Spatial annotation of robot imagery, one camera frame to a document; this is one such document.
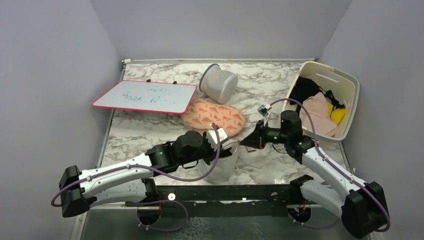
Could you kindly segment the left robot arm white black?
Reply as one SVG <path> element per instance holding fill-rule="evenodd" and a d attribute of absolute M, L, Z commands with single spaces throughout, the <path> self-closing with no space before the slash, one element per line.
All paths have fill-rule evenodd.
<path fill-rule="evenodd" d="M 142 202 L 152 205 L 157 191 L 145 186 L 151 178 L 171 174 L 178 168 L 199 160 L 216 164 L 229 136 L 223 128 L 202 134 L 190 130 L 175 141 L 153 146 L 136 157 L 107 167 L 80 170 L 67 167 L 59 181 L 59 192 L 51 200 L 61 208 L 64 218 L 75 217 L 91 207 L 115 202 Z"/>

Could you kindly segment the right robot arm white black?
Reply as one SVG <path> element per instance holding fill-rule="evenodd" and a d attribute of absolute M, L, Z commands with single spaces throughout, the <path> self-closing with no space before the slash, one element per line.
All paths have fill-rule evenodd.
<path fill-rule="evenodd" d="M 304 200 L 321 205 L 338 216 L 345 229 L 361 239 L 372 232 L 386 231 L 391 226 L 383 188 L 377 182 L 367 183 L 341 168 L 318 146 L 317 141 L 303 134 L 296 111 L 280 115 L 280 127 L 269 127 L 264 120 L 240 144 L 263 149 L 266 144 L 283 144 L 287 154 L 313 170 L 330 187 L 306 176 L 288 190 L 289 199 L 300 204 Z"/>

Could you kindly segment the orange tulip print laundry bag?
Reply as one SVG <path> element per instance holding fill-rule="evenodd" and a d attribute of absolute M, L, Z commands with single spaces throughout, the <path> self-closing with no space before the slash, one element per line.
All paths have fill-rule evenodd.
<path fill-rule="evenodd" d="M 229 137 L 239 134 L 247 122 L 240 109 L 203 98 L 193 99 L 181 119 L 186 126 L 197 131 L 206 131 L 214 123 L 224 129 Z"/>

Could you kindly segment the white cylindrical mesh laundry bag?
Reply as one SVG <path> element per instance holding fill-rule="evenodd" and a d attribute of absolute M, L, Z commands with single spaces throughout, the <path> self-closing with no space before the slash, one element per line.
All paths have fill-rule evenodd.
<path fill-rule="evenodd" d="M 238 85 L 238 76 L 230 71 L 222 70 L 213 63 L 202 74 L 199 81 L 200 92 L 212 100 L 225 104 L 235 92 Z"/>

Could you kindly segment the cream plastic laundry basket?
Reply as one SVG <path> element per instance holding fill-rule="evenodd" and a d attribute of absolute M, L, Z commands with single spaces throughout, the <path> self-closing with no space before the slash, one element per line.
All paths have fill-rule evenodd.
<path fill-rule="evenodd" d="M 282 109 L 294 110 L 309 136 L 340 142 L 348 134 L 360 93 L 359 80 L 331 66 L 306 61 L 289 89 Z"/>

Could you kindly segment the pink framed whiteboard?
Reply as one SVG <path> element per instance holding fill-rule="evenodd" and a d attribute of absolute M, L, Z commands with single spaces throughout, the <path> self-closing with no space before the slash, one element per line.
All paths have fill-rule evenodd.
<path fill-rule="evenodd" d="M 123 80 L 92 106 L 181 115 L 187 111 L 197 88 L 193 84 Z"/>

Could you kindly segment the pink garment in basket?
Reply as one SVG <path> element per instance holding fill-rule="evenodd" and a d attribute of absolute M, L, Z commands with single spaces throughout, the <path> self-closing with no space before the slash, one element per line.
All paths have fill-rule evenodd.
<path fill-rule="evenodd" d="M 317 134 L 333 137 L 338 130 L 338 125 L 331 121 L 328 115 L 328 101 L 322 92 L 303 101 L 302 105 L 309 113 L 315 132 Z"/>

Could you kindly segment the black garment in basket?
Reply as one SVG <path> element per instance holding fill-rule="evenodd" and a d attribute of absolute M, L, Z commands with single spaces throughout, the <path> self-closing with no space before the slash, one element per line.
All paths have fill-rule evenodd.
<path fill-rule="evenodd" d="M 326 98 L 328 103 L 331 103 L 335 108 L 346 107 L 345 104 L 340 103 L 334 96 L 331 90 L 324 90 L 312 79 L 305 77 L 298 77 L 296 83 L 289 94 L 289 98 L 294 99 L 301 104 L 303 101 L 321 92 Z"/>

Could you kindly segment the yellow garment in basket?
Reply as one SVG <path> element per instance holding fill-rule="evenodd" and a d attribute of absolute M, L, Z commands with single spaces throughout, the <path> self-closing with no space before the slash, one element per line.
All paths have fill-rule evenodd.
<path fill-rule="evenodd" d="M 331 121 L 339 125 L 344 115 L 347 112 L 347 108 L 346 107 L 335 108 L 329 102 L 327 103 L 327 107 L 328 107 L 328 116 L 330 117 Z"/>

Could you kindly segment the black mounting rail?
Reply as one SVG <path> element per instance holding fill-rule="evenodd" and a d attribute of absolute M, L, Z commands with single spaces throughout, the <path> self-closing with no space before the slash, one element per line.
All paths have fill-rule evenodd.
<path fill-rule="evenodd" d="M 125 202 L 142 216 L 162 218 L 286 217 L 288 206 L 310 204 L 300 189 L 290 184 L 271 185 L 160 185 L 152 206 Z"/>

